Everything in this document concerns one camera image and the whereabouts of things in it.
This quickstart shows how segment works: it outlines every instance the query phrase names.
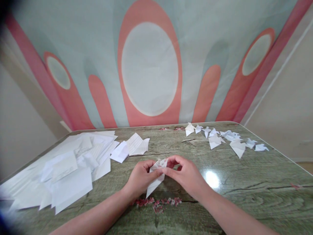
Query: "white oval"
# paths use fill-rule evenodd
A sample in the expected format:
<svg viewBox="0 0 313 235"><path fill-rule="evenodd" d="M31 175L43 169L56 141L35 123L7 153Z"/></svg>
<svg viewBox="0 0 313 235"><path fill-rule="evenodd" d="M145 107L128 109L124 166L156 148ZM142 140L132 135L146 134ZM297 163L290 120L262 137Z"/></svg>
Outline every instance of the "white oval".
<svg viewBox="0 0 313 235"><path fill-rule="evenodd" d="M47 59L47 66L57 84L66 90L70 89L71 82L62 64L60 64L55 58L49 56Z"/></svg>
<svg viewBox="0 0 313 235"><path fill-rule="evenodd" d="M260 65L270 46L271 36L269 34L263 35L254 43L242 66L243 75L248 76Z"/></svg>
<svg viewBox="0 0 313 235"><path fill-rule="evenodd" d="M133 28L123 48L122 74L127 95L141 113L156 116L167 110L177 89L178 63L161 27L144 22Z"/></svg>

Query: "table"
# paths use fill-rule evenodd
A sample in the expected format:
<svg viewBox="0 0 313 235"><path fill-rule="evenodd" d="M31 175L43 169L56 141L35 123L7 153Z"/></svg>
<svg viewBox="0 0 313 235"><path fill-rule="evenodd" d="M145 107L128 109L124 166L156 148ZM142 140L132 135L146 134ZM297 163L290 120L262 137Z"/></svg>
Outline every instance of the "table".
<svg viewBox="0 0 313 235"><path fill-rule="evenodd" d="M200 125L216 128L217 131L231 130L239 133L244 140L251 138L265 143L234 122L208 122ZM36 207L14 212L17 218L15 228L26 234L48 234L120 190L138 161L163 159L179 154L192 160L204 178L210 177L207 180L215 187L215 191L278 233L313 232L312 175L267 143L265 145L269 152L255 152L246 148L239 159L229 146L229 141L210 150L204 132L192 133L186 137L184 130L174 130L181 126L186 127L187 124L110 129L115 130L119 142L129 139L135 132L143 139L150 138L149 150L143 156L128 157L122 164L111 160L111 172L95 181L90 193L57 215L49 207L40 211ZM102 130L75 131L68 135L92 131ZM300 184L303 188L296 190L291 183ZM130 206L108 233L225 234L213 217L171 178L166 176L151 196L155 199L180 197L182 203L177 207L166 205L164 212L158 214L155 214L152 205Z"/></svg>

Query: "wall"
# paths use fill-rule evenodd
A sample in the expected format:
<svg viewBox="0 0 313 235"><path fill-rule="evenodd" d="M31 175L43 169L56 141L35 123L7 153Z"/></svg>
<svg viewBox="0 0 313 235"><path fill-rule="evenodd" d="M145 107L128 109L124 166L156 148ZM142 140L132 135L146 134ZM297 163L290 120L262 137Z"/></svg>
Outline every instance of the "wall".
<svg viewBox="0 0 313 235"><path fill-rule="evenodd" d="M0 50L0 180L64 136L59 121L43 93Z"/></svg>
<svg viewBox="0 0 313 235"><path fill-rule="evenodd" d="M313 162L313 28L246 127L296 162Z"/></svg>

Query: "table surface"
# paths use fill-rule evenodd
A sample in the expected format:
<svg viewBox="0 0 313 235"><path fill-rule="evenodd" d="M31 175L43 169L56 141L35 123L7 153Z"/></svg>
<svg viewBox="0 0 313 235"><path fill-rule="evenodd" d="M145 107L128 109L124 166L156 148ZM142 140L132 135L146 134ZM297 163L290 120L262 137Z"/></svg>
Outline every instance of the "table surface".
<svg viewBox="0 0 313 235"><path fill-rule="evenodd" d="M244 140L251 138L265 143L234 122L201 125L216 128L217 131L231 130L239 133ZM15 229L26 234L48 234L120 190L138 161L164 159L179 154L192 160L205 179L211 176L207 181L215 187L215 191L278 233L309 234L313 231L312 175L266 143L269 152L255 152L246 148L239 159L229 146L229 141L211 150L204 132L186 137L184 130L174 130L181 126L186 127L187 124L110 129L115 130L119 142L129 139L135 132L143 139L150 138L149 150L143 156L128 157L122 164L111 160L111 172L93 182L91 192L57 215L50 207L40 211L35 207L14 212ZM75 131L69 135L92 131ZM303 188L296 190L291 183ZM177 207L166 205L164 212L158 214L151 204L130 206L108 233L224 234L214 218L171 178L166 176L150 196L156 200L179 197L182 203Z"/></svg>

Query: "floor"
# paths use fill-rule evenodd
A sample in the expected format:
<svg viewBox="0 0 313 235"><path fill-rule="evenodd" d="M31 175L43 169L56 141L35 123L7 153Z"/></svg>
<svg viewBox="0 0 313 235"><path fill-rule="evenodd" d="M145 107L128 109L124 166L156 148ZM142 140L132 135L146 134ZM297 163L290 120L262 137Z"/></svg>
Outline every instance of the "floor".
<svg viewBox="0 0 313 235"><path fill-rule="evenodd" d="M313 175L313 162L300 162L297 164Z"/></svg>

